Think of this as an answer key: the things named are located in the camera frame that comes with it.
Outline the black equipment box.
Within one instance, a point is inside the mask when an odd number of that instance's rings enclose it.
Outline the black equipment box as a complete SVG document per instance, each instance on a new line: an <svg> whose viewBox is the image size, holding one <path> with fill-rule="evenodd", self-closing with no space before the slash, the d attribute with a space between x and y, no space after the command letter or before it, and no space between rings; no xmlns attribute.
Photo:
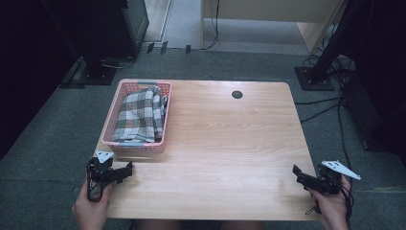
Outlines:
<svg viewBox="0 0 406 230"><path fill-rule="evenodd" d="M365 149L394 153L406 165L406 71L358 59L342 92Z"/></svg>

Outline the grey plaid cloth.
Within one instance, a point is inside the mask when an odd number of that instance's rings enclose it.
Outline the grey plaid cloth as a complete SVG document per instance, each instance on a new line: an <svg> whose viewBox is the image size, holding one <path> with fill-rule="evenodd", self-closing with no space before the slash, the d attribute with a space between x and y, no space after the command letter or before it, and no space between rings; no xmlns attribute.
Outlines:
<svg viewBox="0 0 406 230"><path fill-rule="evenodd" d="M120 106L112 140L121 143L155 143L163 138L167 96L152 85L126 96Z"/></svg>

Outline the light wooden desk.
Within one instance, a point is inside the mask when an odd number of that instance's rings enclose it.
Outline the light wooden desk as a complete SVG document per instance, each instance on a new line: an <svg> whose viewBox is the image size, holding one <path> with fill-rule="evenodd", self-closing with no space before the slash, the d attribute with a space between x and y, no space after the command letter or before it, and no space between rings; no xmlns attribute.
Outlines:
<svg viewBox="0 0 406 230"><path fill-rule="evenodd" d="M200 0L206 18L295 22L310 54L346 6L346 0Z"/></svg>

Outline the pink plastic basket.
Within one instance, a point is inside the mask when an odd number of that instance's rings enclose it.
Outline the pink plastic basket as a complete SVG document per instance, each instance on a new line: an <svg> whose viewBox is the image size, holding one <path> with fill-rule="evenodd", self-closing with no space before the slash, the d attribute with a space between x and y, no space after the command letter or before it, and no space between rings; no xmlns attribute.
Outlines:
<svg viewBox="0 0 406 230"><path fill-rule="evenodd" d="M167 98L165 120L163 123L163 137L154 143L131 143L117 142L113 140L113 134L116 130L116 124L119 119L119 109L123 104L124 98L131 93L137 93L147 89L151 85L156 85L160 89L160 97ZM167 119L169 116L169 105L171 99L171 83L161 80L121 80L116 89L113 101L110 105L104 126L101 131L100 143L107 145L114 152L136 152L136 153L161 153L166 146Z"/></svg>

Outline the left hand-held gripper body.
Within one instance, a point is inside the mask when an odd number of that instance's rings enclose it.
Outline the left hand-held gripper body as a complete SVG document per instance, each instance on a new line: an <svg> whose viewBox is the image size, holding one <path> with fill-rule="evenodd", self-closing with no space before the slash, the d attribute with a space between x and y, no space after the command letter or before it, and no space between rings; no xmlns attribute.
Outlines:
<svg viewBox="0 0 406 230"><path fill-rule="evenodd" d="M87 198L91 202L99 202L104 189L119 181L119 171L112 168L113 155L111 151L97 150L87 164Z"/></svg>

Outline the black metal stand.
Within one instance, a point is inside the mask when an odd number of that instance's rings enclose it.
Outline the black metal stand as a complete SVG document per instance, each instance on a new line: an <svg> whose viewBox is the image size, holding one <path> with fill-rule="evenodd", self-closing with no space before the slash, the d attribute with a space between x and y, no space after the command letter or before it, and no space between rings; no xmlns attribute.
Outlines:
<svg viewBox="0 0 406 230"><path fill-rule="evenodd" d="M41 0L76 58L86 63L80 84L108 85L131 55L120 0Z"/></svg>
<svg viewBox="0 0 406 230"><path fill-rule="evenodd" d="M303 90L333 91L334 87L329 80L327 69L333 61L344 53L344 39L348 33L351 21L357 15L357 11L365 0L350 0L347 4L344 15L338 24L336 32L332 35L331 41L321 54L313 67L295 67L295 73Z"/></svg>

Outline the person's right hand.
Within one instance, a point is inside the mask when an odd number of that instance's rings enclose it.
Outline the person's right hand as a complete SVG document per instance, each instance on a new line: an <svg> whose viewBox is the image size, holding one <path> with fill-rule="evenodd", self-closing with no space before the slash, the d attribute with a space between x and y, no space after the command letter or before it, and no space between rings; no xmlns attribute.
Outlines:
<svg viewBox="0 0 406 230"><path fill-rule="evenodd" d="M322 195L317 191L309 190L312 195L312 205L318 206L322 212L320 222L325 230L349 230L347 221L348 198L350 183L342 176L338 195Z"/></svg>

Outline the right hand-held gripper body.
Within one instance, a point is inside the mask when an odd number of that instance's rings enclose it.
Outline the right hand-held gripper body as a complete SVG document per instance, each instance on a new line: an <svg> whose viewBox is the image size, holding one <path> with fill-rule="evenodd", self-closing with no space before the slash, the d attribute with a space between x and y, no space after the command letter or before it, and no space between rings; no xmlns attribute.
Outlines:
<svg viewBox="0 0 406 230"><path fill-rule="evenodd" d="M323 161L318 166L319 179L325 186L320 190L324 195L337 195L341 191L341 178L343 175L360 180L361 175L353 172L340 161Z"/></svg>

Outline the person's left hand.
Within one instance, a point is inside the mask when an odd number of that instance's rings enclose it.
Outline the person's left hand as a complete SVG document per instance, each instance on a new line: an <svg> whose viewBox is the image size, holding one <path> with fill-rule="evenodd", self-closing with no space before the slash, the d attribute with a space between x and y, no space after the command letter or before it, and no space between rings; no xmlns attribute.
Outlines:
<svg viewBox="0 0 406 230"><path fill-rule="evenodd" d="M102 230L107 220L107 207L112 192L108 185L99 202L92 202L87 197L87 178L79 190L77 200L72 206L72 213L80 230Z"/></svg>

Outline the dark monitor cabinet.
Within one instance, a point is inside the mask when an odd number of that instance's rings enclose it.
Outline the dark monitor cabinet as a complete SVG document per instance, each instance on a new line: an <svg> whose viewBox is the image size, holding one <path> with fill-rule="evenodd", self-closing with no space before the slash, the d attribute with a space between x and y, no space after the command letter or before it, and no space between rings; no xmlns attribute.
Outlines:
<svg viewBox="0 0 406 230"><path fill-rule="evenodd" d="M139 54L149 25L146 2L145 0L120 1L131 41L131 55L135 58Z"/></svg>

